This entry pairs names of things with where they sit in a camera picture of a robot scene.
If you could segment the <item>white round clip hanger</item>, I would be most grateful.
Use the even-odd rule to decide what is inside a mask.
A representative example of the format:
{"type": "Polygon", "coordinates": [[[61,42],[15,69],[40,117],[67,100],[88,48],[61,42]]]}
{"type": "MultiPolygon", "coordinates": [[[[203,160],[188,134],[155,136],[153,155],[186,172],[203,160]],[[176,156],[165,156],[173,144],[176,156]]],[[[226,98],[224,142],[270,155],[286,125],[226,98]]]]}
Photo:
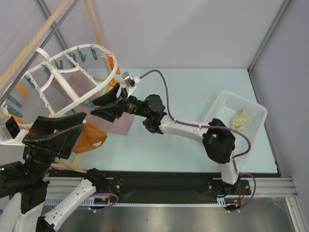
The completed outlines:
{"type": "Polygon", "coordinates": [[[78,106],[93,106],[93,100],[118,74],[115,55],[98,44],[82,44],[66,49],[54,56],[36,48],[38,64],[22,72],[12,93],[5,97],[0,111],[13,116],[18,124],[30,125],[39,115],[61,117],[78,112],[78,106]],[[108,63],[108,76],[96,81],[87,73],[85,59],[91,56],[96,64],[108,63]]]}

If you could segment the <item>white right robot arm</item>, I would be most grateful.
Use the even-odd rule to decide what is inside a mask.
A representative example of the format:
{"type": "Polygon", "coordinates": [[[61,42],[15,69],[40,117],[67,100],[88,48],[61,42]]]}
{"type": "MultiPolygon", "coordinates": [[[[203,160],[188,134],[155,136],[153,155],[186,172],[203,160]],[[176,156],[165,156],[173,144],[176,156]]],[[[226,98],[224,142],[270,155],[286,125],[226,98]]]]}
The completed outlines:
{"type": "Polygon", "coordinates": [[[221,120],[214,118],[206,126],[179,122],[168,115],[159,95],[151,94],[141,101],[119,85],[92,103],[95,109],[91,114],[109,122],[114,122],[124,113],[141,116],[145,118],[142,123],[150,133],[178,135],[202,143],[207,156],[219,165],[224,191],[234,194],[239,190],[240,177],[232,163],[236,138],[221,120]]]}

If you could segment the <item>cream sock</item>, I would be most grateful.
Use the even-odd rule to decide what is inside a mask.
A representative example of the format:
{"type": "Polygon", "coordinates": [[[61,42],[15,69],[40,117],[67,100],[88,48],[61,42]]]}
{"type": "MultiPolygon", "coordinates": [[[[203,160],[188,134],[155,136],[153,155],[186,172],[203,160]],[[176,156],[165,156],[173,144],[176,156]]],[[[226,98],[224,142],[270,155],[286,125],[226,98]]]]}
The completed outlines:
{"type": "Polygon", "coordinates": [[[244,109],[240,109],[231,121],[231,128],[237,131],[245,131],[249,123],[249,115],[244,109]]]}

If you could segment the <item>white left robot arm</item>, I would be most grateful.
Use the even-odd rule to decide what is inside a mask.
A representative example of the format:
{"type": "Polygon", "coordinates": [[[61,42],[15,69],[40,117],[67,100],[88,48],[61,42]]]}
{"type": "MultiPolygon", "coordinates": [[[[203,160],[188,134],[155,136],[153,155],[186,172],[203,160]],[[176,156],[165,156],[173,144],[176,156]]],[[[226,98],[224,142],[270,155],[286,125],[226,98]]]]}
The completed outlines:
{"type": "Polygon", "coordinates": [[[47,213],[42,212],[50,184],[45,176],[57,158],[70,157],[85,128],[85,118],[86,113],[39,116],[29,127],[21,127],[14,117],[0,116],[1,144],[24,147],[23,161],[0,167],[0,196],[10,198],[0,212],[1,231],[56,232],[86,200],[99,201],[87,207],[94,213],[119,202],[119,197],[108,189],[107,177],[93,168],[86,171],[67,197],[47,213]]]}

